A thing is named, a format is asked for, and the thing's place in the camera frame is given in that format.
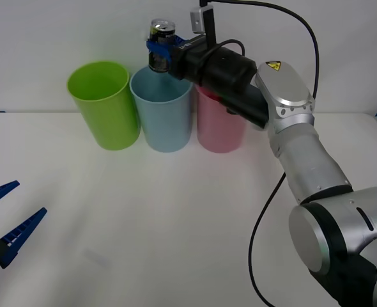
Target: black cable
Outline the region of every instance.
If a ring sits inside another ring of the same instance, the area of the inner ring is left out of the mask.
[[[316,41],[316,36],[310,25],[306,22],[305,19],[303,19],[298,14],[292,12],[291,10],[284,8],[282,6],[272,4],[272,3],[265,3],[265,2],[259,2],[259,1],[247,1],[247,0],[213,0],[208,2],[220,2],[220,3],[231,3],[231,4],[247,4],[247,5],[255,5],[255,6],[263,6],[265,8],[273,8],[274,10],[278,10],[281,12],[284,12],[288,15],[291,15],[292,17],[298,19],[304,26],[307,28],[309,34],[311,35],[312,41],[314,43],[314,49],[315,49],[315,83],[314,83],[314,91],[312,93],[312,96],[316,98],[316,93],[318,92],[318,83],[319,83],[319,48],[318,48],[318,42]]]
[[[318,47],[318,42],[316,40],[316,36],[314,34],[314,31],[310,27],[310,25],[306,22],[305,19],[303,19],[301,16],[298,14],[292,12],[291,10],[287,8],[283,8],[282,6],[272,4],[272,3],[264,3],[264,2],[259,2],[259,1],[248,1],[248,0],[214,0],[214,1],[209,1],[209,2],[220,2],[220,3],[232,3],[232,4],[247,4],[247,5],[255,5],[255,6],[263,6],[266,8],[273,8],[274,10],[279,10],[281,12],[287,13],[288,15],[291,15],[292,17],[298,19],[304,26],[307,28],[309,34],[311,35],[313,44],[314,44],[314,50],[315,50],[315,83],[314,83],[314,91],[312,96],[316,98],[316,94],[318,92],[318,83],[319,83],[319,47]],[[258,226],[264,216],[265,211],[267,210],[268,206],[271,204],[271,201],[275,194],[277,194],[277,191],[281,187],[281,184],[285,180],[286,174],[283,173],[281,176],[281,179],[278,181],[277,185],[275,186],[275,189],[272,191],[269,199],[266,201],[265,206],[263,207],[261,213],[259,214],[259,217],[257,219],[257,222],[254,226],[254,229],[252,230],[251,233],[251,238],[250,238],[250,245],[248,248],[248,269],[249,269],[249,274],[250,274],[250,279],[252,286],[254,287],[255,292],[259,296],[259,298],[268,306],[268,307],[275,307],[273,304],[268,302],[265,297],[262,295],[262,293],[259,291],[255,279],[254,279],[254,273],[252,271],[252,247],[254,245],[254,239],[255,235],[257,233]]]
[[[251,279],[251,283],[252,283],[252,286],[254,287],[254,290],[255,292],[257,292],[257,295],[259,296],[259,298],[268,306],[268,307],[275,307],[273,304],[271,304],[270,302],[268,302],[265,297],[262,295],[262,293],[259,291],[258,287],[257,287],[257,284],[255,283],[255,279],[254,279],[254,273],[252,271],[252,246],[254,245],[254,238],[255,238],[255,234],[257,233],[257,229],[258,229],[258,226],[261,222],[261,220],[263,219],[263,216],[264,216],[264,213],[265,211],[267,210],[268,206],[270,205],[273,197],[275,196],[275,194],[277,194],[279,188],[281,187],[281,184],[283,183],[284,179],[285,179],[286,175],[285,173],[282,174],[281,176],[281,179],[279,179],[277,185],[275,186],[275,189],[272,191],[269,199],[266,201],[265,203],[265,206],[264,208],[262,209],[261,213],[259,214],[259,217],[257,219],[257,223],[255,223],[255,226],[254,226],[254,229],[252,230],[252,233],[251,233],[251,239],[250,239],[250,245],[248,247],[248,271],[250,273],[250,279]]]

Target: blue cup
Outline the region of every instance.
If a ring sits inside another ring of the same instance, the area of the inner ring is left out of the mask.
[[[149,67],[140,69],[130,80],[144,136],[154,150],[175,152],[188,143],[191,89],[190,82]]]

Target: pink cup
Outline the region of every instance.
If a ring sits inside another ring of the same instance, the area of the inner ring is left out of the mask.
[[[199,95],[197,106],[197,138],[207,150],[216,153],[232,152],[241,146],[246,121],[241,116],[229,114],[219,103],[219,97],[196,86]]]

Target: white wall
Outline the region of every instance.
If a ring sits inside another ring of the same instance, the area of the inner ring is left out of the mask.
[[[319,112],[377,111],[377,0],[274,0],[315,31],[321,56]],[[74,111],[65,83],[97,59],[147,64],[149,21],[165,17],[193,37],[198,0],[0,0],[0,110]],[[215,3],[218,39],[244,42],[248,57],[292,64],[312,88],[309,34],[292,17],[268,8]]]

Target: can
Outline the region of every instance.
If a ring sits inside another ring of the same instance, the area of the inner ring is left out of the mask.
[[[154,19],[151,21],[149,41],[173,45],[176,25],[165,19]],[[161,55],[154,52],[149,53],[149,67],[155,72],[168,72],[169,62]]]

